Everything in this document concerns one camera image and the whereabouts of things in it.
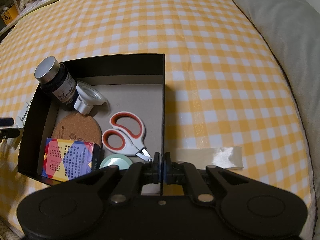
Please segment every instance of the white plastic cap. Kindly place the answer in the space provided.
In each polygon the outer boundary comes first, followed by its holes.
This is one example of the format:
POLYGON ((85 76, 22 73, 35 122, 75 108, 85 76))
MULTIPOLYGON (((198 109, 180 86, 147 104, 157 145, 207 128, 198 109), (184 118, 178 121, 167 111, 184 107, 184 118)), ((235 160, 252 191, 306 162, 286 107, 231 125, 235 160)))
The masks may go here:
POLYGON ((102 94, 85 82, 78 81, 76 89, 79 96, 73 107, 81 114, 88 114, 94 105, 99 106, 107 101, 102 94))

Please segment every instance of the round cork coaster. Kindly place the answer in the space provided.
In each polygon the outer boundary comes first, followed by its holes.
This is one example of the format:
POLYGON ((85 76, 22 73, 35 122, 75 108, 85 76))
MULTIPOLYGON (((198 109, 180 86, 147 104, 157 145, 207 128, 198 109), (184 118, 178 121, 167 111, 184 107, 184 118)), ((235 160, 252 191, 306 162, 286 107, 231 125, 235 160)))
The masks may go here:
POLYGON ((93 142, 102 146, 102 132, 98 123, 88 115, 72 113, 59 122, 51 138, 93 142))

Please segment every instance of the scissor handle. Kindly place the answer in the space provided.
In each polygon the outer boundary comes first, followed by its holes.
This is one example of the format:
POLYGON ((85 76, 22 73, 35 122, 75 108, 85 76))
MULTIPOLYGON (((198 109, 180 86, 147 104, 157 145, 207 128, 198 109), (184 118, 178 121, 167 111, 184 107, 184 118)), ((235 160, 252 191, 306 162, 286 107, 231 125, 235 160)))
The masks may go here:
POLYGON ((138 116, 136 116, 134 113, 124 112, 124 111, 115 113, 113 116, 111 116, 109 122, 112 125, 113 129, 118 129, 121 132, 123 132, 125 135, 127 135, 130 138, 130 140, 132 141, 133 145, 135 147, 137 147, 139 151, 141 151, 142 149, 145 148, 145 146, 143 144, 143 137, 144 137, 144 133, 145 133, 146 129, 144 127, 142 120, 138 116), (137 135, 134 135, 125 126, 117 124, 117 121, 121 117, 130 117, 130 118, 134 119, 140 126, 140 132, 137 135))
POLYGON ((102 143, 103 145, 110 151, 113 153, 119 153, 122 155, 126 155, 126 156, 135 156, 139 151, 138 149, 132 144, 131 140, 128 138, 128 136, 126 136, 123 132, 121 132, 120 130, 116 130, 116 129, 108 129, 106 130, 101 137, 102 143), (117 135, 121 138, 122 140, 122 145, 118 148, 116 147, 112 147, 109 143, 108 143, 108 138, 111 135, 117 135))

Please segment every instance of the red and white scissors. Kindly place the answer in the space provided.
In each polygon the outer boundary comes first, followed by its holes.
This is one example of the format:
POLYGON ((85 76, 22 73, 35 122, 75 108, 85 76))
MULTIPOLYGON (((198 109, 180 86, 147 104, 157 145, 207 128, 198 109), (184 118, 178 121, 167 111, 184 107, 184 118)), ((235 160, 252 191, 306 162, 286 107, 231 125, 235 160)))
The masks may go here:
POLYGON ((102 134, 102 143, 110 152, 123 154, 126 156, 137 155, 139 158, 147 162, 153 160, 143 144, 143 137, 146 129, 142 120, 138 116, 130 112, 118 112, 111 116, 109 123, 111 124, 112 129, 108 129, 102 134), (139 134, 134 135, 125 126, 117 124, 118 119, 121 117, 130 117, 134 119, 140 126, 139 134), (122 139, 122 145, 119 148, 112 147, 108 143, 109 136, 113 134, 122 139))

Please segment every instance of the metal rivet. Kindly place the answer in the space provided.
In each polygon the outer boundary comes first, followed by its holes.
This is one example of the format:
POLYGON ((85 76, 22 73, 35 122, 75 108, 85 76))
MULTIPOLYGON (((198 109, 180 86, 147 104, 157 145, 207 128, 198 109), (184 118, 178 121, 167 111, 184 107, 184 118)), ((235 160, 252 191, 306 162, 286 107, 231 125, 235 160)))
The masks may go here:
POLYGON ((122 194, 113 195, 110 200, 114 203, 122 203, 127 200, 127 198, 122 194))
POLYGON ((159 200, 159 201, 158 201, 158 204, 159 204, 160 206, 164 206, 166 203, 167 203, 167 202, 166 202, 165 200, 159 200))
POLYGON ((198 200, 201 202, 211 202, 214 199, 214 197, 211 194, 200 194, 198 196, 198 200))

